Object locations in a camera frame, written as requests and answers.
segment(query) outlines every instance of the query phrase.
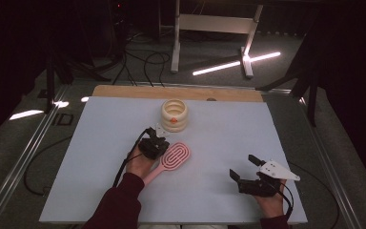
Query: white table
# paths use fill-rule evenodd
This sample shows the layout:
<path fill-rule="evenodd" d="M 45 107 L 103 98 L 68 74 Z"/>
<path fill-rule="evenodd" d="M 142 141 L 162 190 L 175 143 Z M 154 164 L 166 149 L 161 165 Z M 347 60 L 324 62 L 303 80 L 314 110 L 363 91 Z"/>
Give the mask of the white table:
<path fill-rule="evenodd" d="M 196 90 L 185 92 L 195 94 Z M 87 221 L 103 194 L 112 187 L 118 168 L 136 138 L 159 121 L 164 101 L 91 97 L 40 221 Z M 183 132 L 171 134 L 167 140 L 171 144 L 184 142 L 192 150 L 192 156 L 176 171 L 160 174 L 143 190 L 139 197 L 142 203 L 139 221 L 155 224 L 258 222 L 261 212 L 256 202 L 253 197 L 238 193 L 236 183 L 229 177 L 229 169 L 242 178 L 256 179 L 257 167 L 247 160 L 249 154 L 264 160 L 274 159 L 288 168 L 267 105 L 243 101 L 185 101 L 189 107 L 189 124 Z M 295 184 L 288 181 L 288 187 L 295 198 L 289 222 L 306 222 Z"/>

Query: red sleeve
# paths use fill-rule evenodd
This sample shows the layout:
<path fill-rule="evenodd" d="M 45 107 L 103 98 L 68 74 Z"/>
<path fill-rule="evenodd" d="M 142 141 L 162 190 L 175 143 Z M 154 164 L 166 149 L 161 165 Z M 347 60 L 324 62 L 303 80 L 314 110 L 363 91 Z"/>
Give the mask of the red sleeve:
<path fill-rule="evenodd" d="M 144 181 L 140 177 L 130 173 L 124 174 L 120 184 L 109 189 L 102 197 L 83 229 L 136 229 L 141 211 L 138 195 L 144 187 Z"/>
<path fill-rule="evenodd" d="M 288 229 L 287 218 L 285 216 L 260 219 L 260 224 L 263 229 Z"/>

